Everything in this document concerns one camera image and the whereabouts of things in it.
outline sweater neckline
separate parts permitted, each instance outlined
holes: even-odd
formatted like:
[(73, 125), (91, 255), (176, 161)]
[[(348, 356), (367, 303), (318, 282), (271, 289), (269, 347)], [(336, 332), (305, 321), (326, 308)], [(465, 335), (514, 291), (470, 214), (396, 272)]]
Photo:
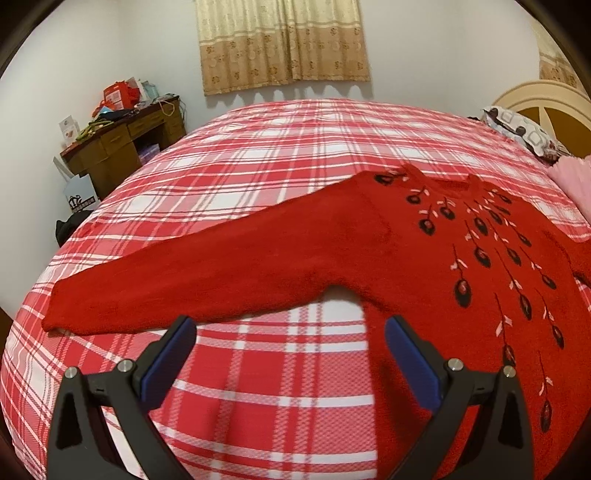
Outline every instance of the sweater neckline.
[(464, 180), (439, 180), (426, 176), (411, 163), (406, 164), (404, 169), (407, 175), (447, 198), (474, 199), (486, 194), (484, 182), (473, 174), (469, 174)]

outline metal screw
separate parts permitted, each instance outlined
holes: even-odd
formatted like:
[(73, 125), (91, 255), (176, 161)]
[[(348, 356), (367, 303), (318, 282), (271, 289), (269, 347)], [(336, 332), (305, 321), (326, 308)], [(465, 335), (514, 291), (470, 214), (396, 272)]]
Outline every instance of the metal screw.
[(505, 368), (503, 368), (503, 373), (507, 378), (513, 378), (517, 375), (517, 370), (515, 370), (515, 368), (513, 368), (512, 366), (507, 365), (505, 366)]
[(64, 377), (74, 378), (77, 374), (78, 374), (78, 369), (76, 367), (68, 367), (68, 368), (66, 368), (66, 373), (64, 373)]
[(122, 373), (129, 372), (129, 370), (131, 370), (133, 367), (134, 361), (129, 359), (122, 360), (117, 364), (117, 370), (119, 370)]
[(459, 372), (460, 370), (464, 369), (464, 362), (462, 362), (459, 358), (450, 358), (447, 361), (447, 366), (452, 372)]

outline pink cloth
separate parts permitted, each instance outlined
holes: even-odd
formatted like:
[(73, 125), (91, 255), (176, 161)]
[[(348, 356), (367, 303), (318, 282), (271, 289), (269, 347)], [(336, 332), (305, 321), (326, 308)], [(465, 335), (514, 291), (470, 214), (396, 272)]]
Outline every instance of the pink cloth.
[(548, 169), (548, 176), (591, 223), (591, 155), (584, 160), (577, 157), (561, 157)]

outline mattress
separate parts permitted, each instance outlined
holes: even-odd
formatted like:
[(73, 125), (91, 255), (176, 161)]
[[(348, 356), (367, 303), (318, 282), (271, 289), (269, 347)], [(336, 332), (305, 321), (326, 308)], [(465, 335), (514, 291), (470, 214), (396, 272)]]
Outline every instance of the mattress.
[[(163, 334), (43, 332), (41, 319), (57, 280), (359, 171), (406, 162), (442, 179), (476, 174), (531, 202), (573, 239), (591, 238), (591, 227), (545, 167), (479, 122), (343, 99), (230, 111), (125, 180), (26, 296), (0, 372), (2, 411), (24, 465), (45, 478), (51, 414), (67, 367), (85, 374), (110, 370), (124, 358), (137, 358)], [(579, 287), (591, 310), (591, 291)], [(87, 294), (100, 301), (100, 292)], [(195, 478), (374, 478), (365, 331), (358, 300), (338, 288), (289, 311), (200, 325), (196, 347), (151, 418)], [(116, 416), (108, 408), (104, 413), (126, 467), (145, 478)]]

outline bed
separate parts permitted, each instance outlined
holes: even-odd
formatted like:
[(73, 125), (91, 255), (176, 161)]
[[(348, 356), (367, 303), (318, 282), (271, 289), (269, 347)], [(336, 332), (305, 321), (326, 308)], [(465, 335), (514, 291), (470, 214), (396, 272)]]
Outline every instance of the bed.
[[(359, 171), (408, 161), (444, 179), (477, 174), (528, 200), (572, 238), (591, 238), (591, 227), (545, 167), (480, 122), (343, 99), (228, 112), (117, 188), (26, 296), (7, 339), (0, 401), (15, 451), (33, 477), (45, 477), (51, 412), (65, 369), (110, 370), (163, 334), (46, 334), (41, 318), (57, 280)], [(591, 311), (591, 291), (579, 288)], [(245, 341), (246, 329), (267, 336), (276, 362)], [(296, 336), (305, 342), (286, 353)], [(129, 471), (142, 476), (116, 417), (108, 409), (105, 416)], [(288, 428), (288, 416), (297, 416), (297, 428)], [(374, 407), (357, 299), (331, 289), (286, 312), (199, 326), (197, 347), (151, 417), (195, 478), (374, 478)]]

